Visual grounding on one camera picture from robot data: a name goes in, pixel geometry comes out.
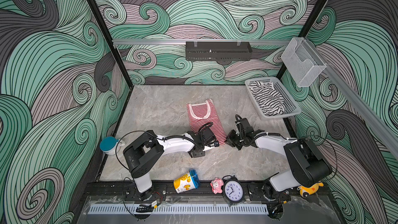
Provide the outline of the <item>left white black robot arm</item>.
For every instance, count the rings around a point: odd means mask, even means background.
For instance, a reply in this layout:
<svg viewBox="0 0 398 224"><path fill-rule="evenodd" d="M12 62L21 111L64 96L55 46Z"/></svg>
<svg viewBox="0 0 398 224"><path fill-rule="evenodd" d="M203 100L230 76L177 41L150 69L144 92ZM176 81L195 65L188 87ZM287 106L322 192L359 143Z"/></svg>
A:
<svg viewBox="0 0 398 224"><path fill-rule="evenodd" d="M142 131L136 140L123 151L127 169L140 194L152 192L150 170L163 156L186 152L191 158L205 156L205 152L219 146L210 129L212 122L202 125L198 132L188 131L181 135L161 136L154 131Z"/></svg>

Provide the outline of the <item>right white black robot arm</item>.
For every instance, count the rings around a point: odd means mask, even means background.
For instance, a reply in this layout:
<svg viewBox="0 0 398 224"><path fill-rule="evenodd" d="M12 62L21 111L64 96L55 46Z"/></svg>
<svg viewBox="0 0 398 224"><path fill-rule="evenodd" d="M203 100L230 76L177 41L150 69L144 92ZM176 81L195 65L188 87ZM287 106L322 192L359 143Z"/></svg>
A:
<svg viewBox="0 0 398 224"><path fill-rule="evenodd" d="M285 138L280 133L255 130L247 118L235 116L236 130L232 130L226 144L241 150L255 147L276 152L286 157L289 170L266 180L266 189L272 193L304 186L310 188L331 175L333 170L314 142L309 138Z"/></svg>

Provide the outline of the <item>red white striped tank top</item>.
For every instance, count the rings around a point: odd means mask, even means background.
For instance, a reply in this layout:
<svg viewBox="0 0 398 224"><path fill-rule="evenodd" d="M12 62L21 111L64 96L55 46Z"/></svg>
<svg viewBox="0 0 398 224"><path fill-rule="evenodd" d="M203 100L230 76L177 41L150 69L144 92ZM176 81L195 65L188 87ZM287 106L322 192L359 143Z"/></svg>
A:
<svg viewBox="0 0 398 224"><path fill-rule="evenodd" d="M211 122L210 129L217 138L220 145L226 144L227 135L221 124L212 99L206 99L204 103L186 105L191 130L199 132L200 127Z"/></svg>

